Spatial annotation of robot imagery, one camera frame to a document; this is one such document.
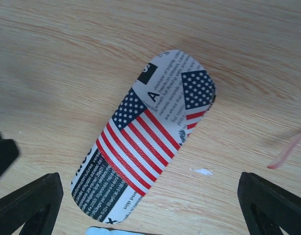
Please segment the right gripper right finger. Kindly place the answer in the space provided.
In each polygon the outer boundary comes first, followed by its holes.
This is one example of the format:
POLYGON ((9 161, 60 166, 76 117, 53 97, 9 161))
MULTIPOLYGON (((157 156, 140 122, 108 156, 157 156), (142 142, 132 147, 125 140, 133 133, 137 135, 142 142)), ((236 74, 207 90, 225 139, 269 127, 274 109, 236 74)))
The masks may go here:
POLYGON ((251 235, 301 235, 301 198, 254 173, 242 172, 237 190, 251 235))

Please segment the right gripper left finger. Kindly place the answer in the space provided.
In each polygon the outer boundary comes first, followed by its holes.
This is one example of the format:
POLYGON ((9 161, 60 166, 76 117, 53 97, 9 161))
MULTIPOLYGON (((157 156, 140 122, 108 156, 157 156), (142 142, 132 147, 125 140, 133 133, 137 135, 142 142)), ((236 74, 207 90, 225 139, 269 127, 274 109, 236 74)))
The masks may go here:
POLYGON ((52 234, 63 187, 59 173, 49 173, 0 199, 0 235, 52 234))

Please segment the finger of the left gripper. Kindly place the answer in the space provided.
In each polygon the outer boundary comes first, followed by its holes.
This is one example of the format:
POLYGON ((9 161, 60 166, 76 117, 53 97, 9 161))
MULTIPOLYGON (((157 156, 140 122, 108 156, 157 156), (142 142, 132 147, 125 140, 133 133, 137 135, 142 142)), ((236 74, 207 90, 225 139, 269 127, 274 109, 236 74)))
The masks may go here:
POLYGON ((0 133, 0 177, 18 158, 20 151, 13 139, 3 139, 0 133))

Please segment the light blue cleaning cloth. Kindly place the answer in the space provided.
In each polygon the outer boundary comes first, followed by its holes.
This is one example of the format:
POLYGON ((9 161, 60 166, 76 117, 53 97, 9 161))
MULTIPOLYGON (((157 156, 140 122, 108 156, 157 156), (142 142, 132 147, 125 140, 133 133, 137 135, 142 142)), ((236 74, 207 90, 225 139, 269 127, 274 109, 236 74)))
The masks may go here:
POLYGON ((85 231, 85 235, 145 235, 145 233, 115 230, 112 228, 89 227, 85 231))

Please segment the red transparent sunglasses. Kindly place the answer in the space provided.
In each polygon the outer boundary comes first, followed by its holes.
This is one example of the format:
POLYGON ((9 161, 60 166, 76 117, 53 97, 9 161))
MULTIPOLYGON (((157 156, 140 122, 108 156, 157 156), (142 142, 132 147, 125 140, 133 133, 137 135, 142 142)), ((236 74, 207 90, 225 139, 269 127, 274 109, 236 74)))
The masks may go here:
POLYGON ((289 158, 293 150, 297 147, 297 145, 301 142, 301 133, 295 136, 291 142, 279 153, 275 159, 267 165, 268 169, 277 169, 281 167, 286 160, 289 158))

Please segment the flag print glasses case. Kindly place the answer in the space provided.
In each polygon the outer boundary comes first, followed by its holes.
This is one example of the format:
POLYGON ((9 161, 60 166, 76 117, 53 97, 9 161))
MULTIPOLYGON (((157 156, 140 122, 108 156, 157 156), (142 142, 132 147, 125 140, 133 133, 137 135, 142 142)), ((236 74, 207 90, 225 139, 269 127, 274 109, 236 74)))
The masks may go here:
POLYGON ((192 56, 173 49, 143 69, 71 182, 89 217, 124 221, 159 178, 216 97, 215 84, 192 56))

